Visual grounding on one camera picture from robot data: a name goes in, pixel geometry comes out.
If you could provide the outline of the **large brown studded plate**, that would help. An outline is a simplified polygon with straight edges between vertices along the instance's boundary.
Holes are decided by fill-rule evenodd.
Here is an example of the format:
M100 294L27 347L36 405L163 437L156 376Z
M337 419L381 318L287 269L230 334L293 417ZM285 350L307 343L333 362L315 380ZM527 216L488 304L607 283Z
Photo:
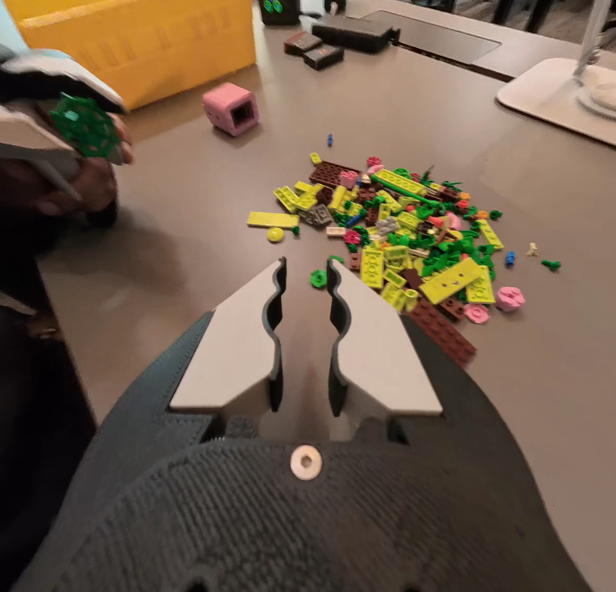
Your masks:
M360 170L327 161L321 161L318 165L313 167L312 173L309 175L309 180L312 184L322 184L329 188L335 188L339 185L339 178L342 172L353 172L358 176L361 175Z

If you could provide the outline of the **dark maroon studded plate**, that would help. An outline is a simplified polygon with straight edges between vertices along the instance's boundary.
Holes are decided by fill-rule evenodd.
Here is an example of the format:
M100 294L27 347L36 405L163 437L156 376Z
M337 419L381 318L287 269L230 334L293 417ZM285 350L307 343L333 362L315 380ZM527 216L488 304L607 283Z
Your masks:
M435 306L419 298L408 316L459 367L466 369L477 350Z

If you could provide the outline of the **pile of colourful toy bricks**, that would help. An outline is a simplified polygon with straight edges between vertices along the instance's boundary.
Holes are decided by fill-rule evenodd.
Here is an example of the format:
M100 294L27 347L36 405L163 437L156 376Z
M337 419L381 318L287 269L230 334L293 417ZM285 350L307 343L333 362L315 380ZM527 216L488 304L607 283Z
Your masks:
M348 258L330 259L358 273L399 314L424 298L451 321L482 325L491 310L524 306L519 288L494 287L496 254L504 252L506 269L516 262L493 229L501 211L479 210L458 183L435 182L431 168L421 174L388 169L370 156L360 171L342 172L335 188L308 180L272 193L281 213L299 215L299 227L342 241Z

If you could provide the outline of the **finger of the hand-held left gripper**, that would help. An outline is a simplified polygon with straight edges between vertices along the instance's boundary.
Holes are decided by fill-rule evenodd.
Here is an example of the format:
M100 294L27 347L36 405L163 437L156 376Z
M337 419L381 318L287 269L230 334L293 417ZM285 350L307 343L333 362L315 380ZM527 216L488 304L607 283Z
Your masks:
M122 97L113 88L62 52L1 50L1 103L58 100L63 94L92 99L106 112L126 112Z
M49 111L43 114L37 104L2 105L1 158L86 158L61 137L50 121ZM115 165L124 164L120 145L116 147L109 161Z

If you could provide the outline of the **white monitor stand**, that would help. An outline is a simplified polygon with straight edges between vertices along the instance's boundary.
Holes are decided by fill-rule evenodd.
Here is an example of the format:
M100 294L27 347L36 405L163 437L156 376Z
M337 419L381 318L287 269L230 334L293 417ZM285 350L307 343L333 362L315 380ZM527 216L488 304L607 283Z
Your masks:
M615 70L595 61L612 0L594 0L577 61L549 58L496 95L504 107L615 147Z

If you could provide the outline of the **green spoked wheel piece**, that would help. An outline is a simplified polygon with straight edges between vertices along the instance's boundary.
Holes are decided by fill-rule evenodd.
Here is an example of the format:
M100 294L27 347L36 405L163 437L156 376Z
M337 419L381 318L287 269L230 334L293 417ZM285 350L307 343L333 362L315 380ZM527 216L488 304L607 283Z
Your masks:
M120 143L114 122L95 100L61 93L49 118L61 137L84 157L110 159Z

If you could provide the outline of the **small dark box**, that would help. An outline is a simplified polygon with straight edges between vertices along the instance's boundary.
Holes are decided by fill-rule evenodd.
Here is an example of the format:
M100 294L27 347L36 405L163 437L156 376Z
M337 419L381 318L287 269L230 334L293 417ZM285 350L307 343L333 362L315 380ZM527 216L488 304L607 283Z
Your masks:
M311 69L320 72L344 60L345 49L323 44L303 53L303 61Z
M303 57L304 54L319 48L322 44L322 39L304 31L286 39L283 43L283 51L289 56Z

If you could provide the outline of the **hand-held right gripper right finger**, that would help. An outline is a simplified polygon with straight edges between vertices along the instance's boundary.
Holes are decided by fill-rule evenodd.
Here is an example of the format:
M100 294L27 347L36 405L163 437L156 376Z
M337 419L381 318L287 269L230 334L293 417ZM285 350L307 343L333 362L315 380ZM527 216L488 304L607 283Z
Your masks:
M334 417L439 417L443 406L402 317L342 263L329 259L327 290L336 338L328 400Z

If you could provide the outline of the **yellow storage bin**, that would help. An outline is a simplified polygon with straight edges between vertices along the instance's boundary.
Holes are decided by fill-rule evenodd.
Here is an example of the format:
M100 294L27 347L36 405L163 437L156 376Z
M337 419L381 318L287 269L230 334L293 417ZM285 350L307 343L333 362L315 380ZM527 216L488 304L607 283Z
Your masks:
M72 57L129 110L256 63L252 0L2 0L32 49Z

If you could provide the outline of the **pink hollow cube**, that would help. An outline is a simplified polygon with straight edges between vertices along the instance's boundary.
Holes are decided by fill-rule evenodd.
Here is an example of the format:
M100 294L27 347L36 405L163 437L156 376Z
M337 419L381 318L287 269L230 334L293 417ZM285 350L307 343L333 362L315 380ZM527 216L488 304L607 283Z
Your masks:
M223 83L209 90L202 101L212 126L230 136L240 136L259 123L256 96L233 83Z

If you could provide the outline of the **long lime flat tile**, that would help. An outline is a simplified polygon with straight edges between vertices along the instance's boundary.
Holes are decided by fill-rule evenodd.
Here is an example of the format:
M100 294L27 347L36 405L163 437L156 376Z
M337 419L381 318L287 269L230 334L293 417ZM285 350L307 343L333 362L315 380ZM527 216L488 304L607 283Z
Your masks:
M299 226L299 220L300 218L297 214L251 211L246 225L249 227L278 227L290 230Z

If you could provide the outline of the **black device with green lights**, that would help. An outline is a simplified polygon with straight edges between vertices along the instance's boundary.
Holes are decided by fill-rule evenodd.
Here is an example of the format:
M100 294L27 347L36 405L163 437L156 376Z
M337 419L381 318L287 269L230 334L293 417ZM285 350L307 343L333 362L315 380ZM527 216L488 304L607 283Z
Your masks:
M297 26L301 0L259 0L261 19L265 26Z

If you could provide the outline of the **person's left hand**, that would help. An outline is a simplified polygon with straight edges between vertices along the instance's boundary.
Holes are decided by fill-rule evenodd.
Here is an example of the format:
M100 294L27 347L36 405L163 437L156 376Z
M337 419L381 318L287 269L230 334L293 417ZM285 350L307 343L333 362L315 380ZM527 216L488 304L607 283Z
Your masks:
M80 200L54 188L29 163L1 160L2 208L35 211L52 217L77 211L99 212L109 206L118 194L112 165L102 158L83 160L73 180L73 187Z

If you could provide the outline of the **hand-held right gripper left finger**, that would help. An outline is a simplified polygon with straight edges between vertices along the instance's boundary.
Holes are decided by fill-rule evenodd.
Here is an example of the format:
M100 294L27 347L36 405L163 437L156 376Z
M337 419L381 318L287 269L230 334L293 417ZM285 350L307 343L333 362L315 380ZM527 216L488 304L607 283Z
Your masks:
M287 260L280 258L219 304L170 401L182 413L277 412Z

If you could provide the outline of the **long black bar device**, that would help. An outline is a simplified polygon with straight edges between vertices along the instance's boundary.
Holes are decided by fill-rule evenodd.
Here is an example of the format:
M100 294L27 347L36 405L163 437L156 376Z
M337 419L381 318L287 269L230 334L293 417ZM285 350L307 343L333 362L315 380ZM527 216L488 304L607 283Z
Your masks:
M376 55L397 46L402 30L389 22L327 15L312 24L311 32L328 45Z

